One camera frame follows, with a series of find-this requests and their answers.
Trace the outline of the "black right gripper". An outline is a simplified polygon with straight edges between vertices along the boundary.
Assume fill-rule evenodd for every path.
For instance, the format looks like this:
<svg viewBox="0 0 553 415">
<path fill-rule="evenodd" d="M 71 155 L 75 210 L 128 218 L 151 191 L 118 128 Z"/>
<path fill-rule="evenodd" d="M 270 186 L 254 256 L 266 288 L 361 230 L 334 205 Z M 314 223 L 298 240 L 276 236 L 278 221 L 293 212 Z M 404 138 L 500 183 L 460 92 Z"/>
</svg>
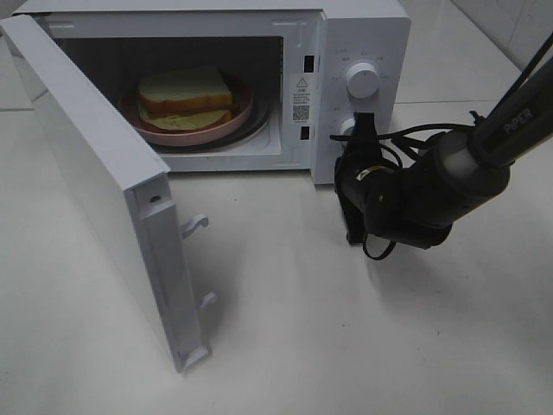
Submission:
<svg viewBox="0 0 553 415">
<path fill-rule="evenodd" d="M 385 175 L 397 170 L 397 164 L 384 157 L 397 154 L 376 138 L 375 114 L 355 112 L 353 135 L 333 136 L 344 144 L 334 165 L 334 191 L 338 195 L 350 245 L 365 242 L 365 211 L 371 189 Z"/>
</svg>

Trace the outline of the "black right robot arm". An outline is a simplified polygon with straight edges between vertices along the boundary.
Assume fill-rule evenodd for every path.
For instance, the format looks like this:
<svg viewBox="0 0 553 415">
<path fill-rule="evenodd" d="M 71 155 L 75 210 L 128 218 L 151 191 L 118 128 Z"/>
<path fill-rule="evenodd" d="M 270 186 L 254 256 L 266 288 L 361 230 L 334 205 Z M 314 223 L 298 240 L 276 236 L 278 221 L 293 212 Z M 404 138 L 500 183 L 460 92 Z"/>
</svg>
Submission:
<svg viewBox="0 0 553 415">
<path fill-rule="evenodd" d="M 472 124 L 420 124 L 378 134 L 375 116 L 357 112 L 334 165 L 334 191 L 346 239 L 368 258 L 397 244 L 440 245 L 454 223 L 500 195 L 511 166 L 552 137 L 552 59 L 547 38 L 488 116 Z M 387 245 L 371 253 L 368 241 Z"/>
</svg>

